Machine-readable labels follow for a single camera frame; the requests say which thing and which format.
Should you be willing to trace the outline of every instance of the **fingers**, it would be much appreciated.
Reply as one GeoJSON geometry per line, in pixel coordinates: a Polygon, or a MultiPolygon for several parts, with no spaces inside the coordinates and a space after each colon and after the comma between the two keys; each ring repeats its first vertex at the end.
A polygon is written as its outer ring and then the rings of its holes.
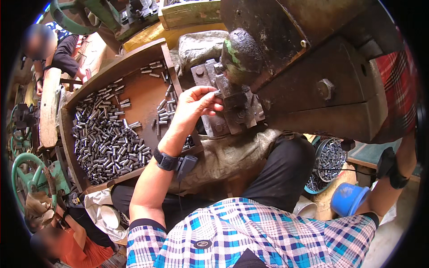
{"type": "Polygon", "coordinates": [[[215,95],[213,92],[209,92],[206,95],[204,95],[199,101],[198,101],[198,106],[201,109],[200,111],[202,111],[204,108],[207,108],[214,100],[215,95]]]}
{"type": "Polygon", "coordinates": [[[213,111],[222,111],[224,109],[224,107],[222,105],[214,103],[214,102],[210,103],[207,106],[207,108],[209,108],[210,110],[213,110],[213,111]]]}
{"type": "Polygon", "coordinates": [[[215,87],[210,87],[210,86],[196,86],[196,87],[191,87],[190,89],[188,89],[186,91],[190,91],[189,93],[193,93],[193,94],[195,94],[196,97],[198,97],[200,95],[207,94],[208,92],[213,92],[213,91],[216,91],[216,90],[217,89],[215,87]]]}
{"type": "Polygon", "coordinates": [[[210,109],[208,109],[208,108],[205,108],[203,111],[202,111],[202,115],[203,114],[206,114],[206,115],[216,115],[216,112],[214,112],[214,111],[212,111],[212,110],[210,110],[210,109]]]}

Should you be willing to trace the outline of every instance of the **green paint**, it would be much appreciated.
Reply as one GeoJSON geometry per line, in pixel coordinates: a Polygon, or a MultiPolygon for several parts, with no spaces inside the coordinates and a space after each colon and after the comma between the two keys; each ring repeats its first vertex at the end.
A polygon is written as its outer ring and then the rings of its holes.
{"type": "Polygon", "coordinates": [[[236,53],[238,53],[238,50],[232,47],[231,41],[229,41],[228,39],[225,39],[224,42],[227,45],[228,54],[231,55],[231,57],[233,58],[233,63],[236,63],[241,66],[241,61],[236,57],[236,53]]]}
{"type": "MultiPolygon", "coordinates": [[[[23,186],[27,187],[30,185],[37,185],[37,191],[45,191],[47,194],[49,193],[49,185],[47,183],[46,176],[42,173],[42,170],[45,168],[45,164],[42,160],[40,160],[37,156],[30,153],[22,153],[18,155],[12,165],[12,190],[14,192],[16,201],[18,203],[19,208],[24,213],[24,207],[19,200],[18,193],[16,192],[16,178],[19,176],[22,180],[23,186]],[[35,162],[38,167],[34,174],[28,173],[24,174],[19,166],[26,161],[35,162]]],[[[59,161],[55,161],[49,167],[50,173],[52,177],[55,179],[55,188],[57,191],[63,189],[65,194],[70,193],[70,188],[67,184],[66,178],[64,177],[63,171],[61,170],[61,165],[59,161]]],[[[57,205],[57,195],[52,195],[52,206],[56,207],[57,205]]]]}

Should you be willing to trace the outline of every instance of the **wooden box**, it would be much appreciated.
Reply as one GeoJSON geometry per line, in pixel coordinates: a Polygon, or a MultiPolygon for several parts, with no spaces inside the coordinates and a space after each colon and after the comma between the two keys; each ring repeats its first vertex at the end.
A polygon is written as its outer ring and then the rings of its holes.
{"type": "Polygon", "coordinates": [[[188,1],[166,6],[167,2],[161,0],[158,11],[165,30],[222,22],[221,0],[188,1]]]}
{"type": "MultiPolygon", "coordinates": [[[[140,72],[140,68],[157,60],[165,60],[173,81],[174,89],[177,96],[179,96],[182,89],[175,74],[173,63],[171,62],[168,46],[165,39],[161,38],[131,51],[121,59],[109,64],[106,68],[103,68],[100,72],[94,75],[88,83],[77,90],[59,111],[60,133],[64,146],[64,153],[70,167],[72,178],[76,182],[77,188],[80,192],[88,194],[109,188],[114,184],[139,176],[145,168],[142,167],[133,170],[130,173],[103,184],[91,185],[86,172],[80,167],[77,157],[74,154],[76,139],[72,136],[72,120],[75,117],[78,101],[85,99],[88,94],[96,92],[107,85],[112,84],[113,81],[123,77],[125,90],[124,93],[118,95],[118,97],[119,100],[129,98],[131,107],[121,108],[122,111],[125,111],[125,115],[120,115],[119,119],[126,118],[129,123],[140,121],[142,123],[142,127],[135,128],[134,131],[138,133],[140,138],[145,140],[145,144],[147,146],[152,149],[156,148],[168,127],[167,125],[162,125],[160,128],[161,135],[157,136],[156,129],[152,128],[151,123],[152,119],[156,117],[157,106],[165,97],[168,83],[164,83],[162,78],[142,74],[140,72]]],[[[110,100],[113,104],[117,105],[115,98],[111,98],[110,100]]],[[[194,131],[192,136],[195,147],[183,151],[183,154],[196,154],[202,151],[202,145],[199,141],[197,132],[194,131]]]]}

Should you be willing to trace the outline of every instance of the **nut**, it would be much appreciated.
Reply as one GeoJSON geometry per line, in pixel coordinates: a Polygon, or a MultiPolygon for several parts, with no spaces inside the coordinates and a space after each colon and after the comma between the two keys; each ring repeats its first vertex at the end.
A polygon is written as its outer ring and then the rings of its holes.
{"type": "Polygon", "coordinates": [[[317,82],[317,90],[324,100],[330,100],[332,98],[334,89],[334,84],[326,78],[317,82]]]}
{"type": "Polygon", "coordinates": [[[221,74],[225,70],[221,63],[215,63],[213,64],[213,67],[217,75],[221,74]]]}
{"type": "Polygon", "coordinates": [[[240,111],[240,112],[237,113],[237,116],[239,118],[243,118],[245,115],[246,115],[245,111],[240,111]]]}

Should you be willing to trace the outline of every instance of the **cable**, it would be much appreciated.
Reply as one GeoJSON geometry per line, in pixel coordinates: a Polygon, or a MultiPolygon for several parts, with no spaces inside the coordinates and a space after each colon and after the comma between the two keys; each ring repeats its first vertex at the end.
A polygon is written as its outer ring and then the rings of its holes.
{"type": "Polygon", "coordinates": [[[376,173],[372,173],[372,174],[367,174],[367,173],[363,173],[363,172],[357,171],[355,169],[318,169],[318,168],[314,168],[314,169],[317,169],[317,170],[336,170],[336,171],[348,170],[348,171],[354,171],[354,172],[357,172],[357,173],[360,173],[360,174],[364,174],[364,175],[367,175],[367,176],[377,175],[377,172],[376,173]]]}

